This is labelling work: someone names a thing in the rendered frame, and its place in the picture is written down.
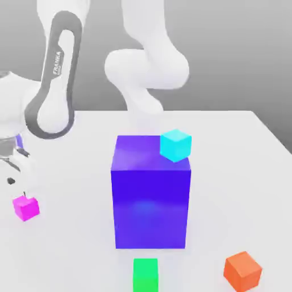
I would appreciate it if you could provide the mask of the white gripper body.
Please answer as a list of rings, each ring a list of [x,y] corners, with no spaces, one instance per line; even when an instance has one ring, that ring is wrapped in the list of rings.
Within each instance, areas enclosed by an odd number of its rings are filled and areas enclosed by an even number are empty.
[[[38,178],[34,164],[27,157],[0,157],[0,182],[11,186],[13,196],[36,196]]]

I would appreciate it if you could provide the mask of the small magenta cube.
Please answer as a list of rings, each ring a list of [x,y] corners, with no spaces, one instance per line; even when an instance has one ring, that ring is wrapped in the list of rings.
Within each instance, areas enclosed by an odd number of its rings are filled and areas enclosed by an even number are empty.
[[[22,221],[27,221],[40,214],[38,201],[34,197],[17,197],[13,199],[13,206],[15,214]]]

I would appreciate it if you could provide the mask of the small cyan cube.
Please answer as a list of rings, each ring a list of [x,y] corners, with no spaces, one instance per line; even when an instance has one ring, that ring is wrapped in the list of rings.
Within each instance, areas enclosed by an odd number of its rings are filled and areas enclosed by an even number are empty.
[[[173,129],[160,135],[160,154],[174,163],[189,157],[191,148],[191,135],[179,129]]]

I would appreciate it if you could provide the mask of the small green cube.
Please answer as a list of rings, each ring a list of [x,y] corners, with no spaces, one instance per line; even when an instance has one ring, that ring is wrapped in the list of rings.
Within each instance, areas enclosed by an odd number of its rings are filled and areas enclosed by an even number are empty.
[[[159,292],[158,259],[135,258],[132,282],[133,292]]]

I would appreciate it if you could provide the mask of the small orange cube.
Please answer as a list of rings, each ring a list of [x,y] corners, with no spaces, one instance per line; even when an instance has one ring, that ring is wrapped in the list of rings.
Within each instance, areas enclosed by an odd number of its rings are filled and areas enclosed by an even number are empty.
[[[236,292],[245,292],[259,284],[262,267],[246,251],[225,260],[224,277]]]

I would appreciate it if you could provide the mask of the large purple box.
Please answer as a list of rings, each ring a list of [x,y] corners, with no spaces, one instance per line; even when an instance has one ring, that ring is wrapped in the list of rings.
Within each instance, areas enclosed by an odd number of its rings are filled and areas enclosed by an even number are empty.
[[[191,167],[160,154],[158,136],[119,135],[111,165],[118,249],[183,249]]]

